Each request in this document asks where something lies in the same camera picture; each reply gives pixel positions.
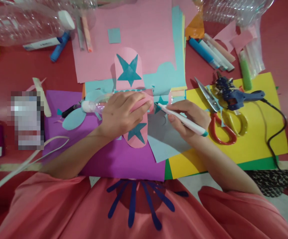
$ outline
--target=blue star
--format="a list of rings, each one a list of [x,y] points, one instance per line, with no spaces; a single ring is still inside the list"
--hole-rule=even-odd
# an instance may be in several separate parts
[[[141,129],[145,127],[145,125],[147,125],[147,123],[139,123],[138,125],[135,126],[134,129],[132,129],[129,133],[128,133],[128,137],[127,137],[127,141],[129,141],[134,135],[136,137],[138,137],[138,139],[145,144],[145,141],[143,139],[143,136],[141,134]]]
[[[137,58],[138,55],[132,60],[130,64],[128,64],[119,54],[116,54],[120,64],[123,68],[123,73],[117,80],[127,80],[131,87],[133,85],[134,80],[141,80],[142,78],[136,73],[137,68]]]
[[[156,102],[155,114],[161,110],[161,108],[157,105],[158,103],[161,103],[162,105],[167,105],[168,101],[164,101],[162,97],[160,96],[160,98],[158,99],[158,102]]]

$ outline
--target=propeller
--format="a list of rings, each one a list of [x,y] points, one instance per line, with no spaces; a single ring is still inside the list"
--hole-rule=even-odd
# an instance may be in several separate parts
[[[101,90],[91,91],[87,93],[84,101],[95,101],[101,95],[103,95]],[[86,113],[83,111],[82,107],[77,108],[64,119],[62,127],[66,130],[73,130],[83,123],[85,117]]]

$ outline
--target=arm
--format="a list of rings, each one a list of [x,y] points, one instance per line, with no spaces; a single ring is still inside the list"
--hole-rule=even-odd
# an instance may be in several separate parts
[[[133,112],[130,110],[136,102],[144,97],[145,95],[139,92],[114,94],[103,110],[102,124],[42,167],[40,172],[60,179],[75,177],[97,151],[142,121],[143,115],[150,108],[152,102],[146,102]]]
[[[185,113],[187,118],[205,129],[210,124],[208,113],[188,100],[176,102],[167,108]],[[195,134],[177,117],[169,115],[168,118],[181,137],[196,149],[208,172],[223,191],[239,191],[263,196],[255,182],[210,139]]]

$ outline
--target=black cable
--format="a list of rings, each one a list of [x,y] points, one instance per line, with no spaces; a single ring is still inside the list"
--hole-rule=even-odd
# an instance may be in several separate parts
[[[273,109],[275,109],[276,111],[278,111],[278,113],[280,113],[280,114],[282,115],[282,117],[284,118],[284,121],[285,121],[283,128],[282,128],[281,130],[279,130],[276,134],[274,134],[273,136],[271,136],[271,137],[268,139],[268,141],[267,141],[267,146],[268,146],[271,154],[273,155],[273,159],[274,159],[275,165],[276,165],[276,167],[280,170],[280,168],[279,168],[279,166],[278,166],[278,162],[277,162],[277,157],[276,157],[276,155],[275,155],[274,150],[273,150],[272,147],[270,146],[270,142],[271,142],[271,140],[272,140],[274,137],[276,137],[277,135],[279,135],[279,134],[287,127],[287,118],[286,118],[286,116],[284,115],[284,113],[282,113],[278,108],[276,108],[274,105],[272,105],[271,103],[269,103],[266,99],[261,99],[260,101],[268,104],[270,107],[272,107]]]

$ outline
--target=yellow scissors handle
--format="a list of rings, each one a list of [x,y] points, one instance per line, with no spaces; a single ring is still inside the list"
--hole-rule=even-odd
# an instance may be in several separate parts
[[[224,117],[228,120],[229,127],[234,131],[234,133],[236,134],[237,137],[244,136],[247,133],[248,120],[247,120],[245,115],[243,115],[242,113],[240,113],[239,115],[236,115],[237,118],[240,120],[240,124],[241,124],[241,129],[240,129],[240,131],[238,131],[236,129],[234,122],[233,122],[231,115],[230,115],[230,114],[232,114],[232,111],[224,109],[223,114],[224,114]]]

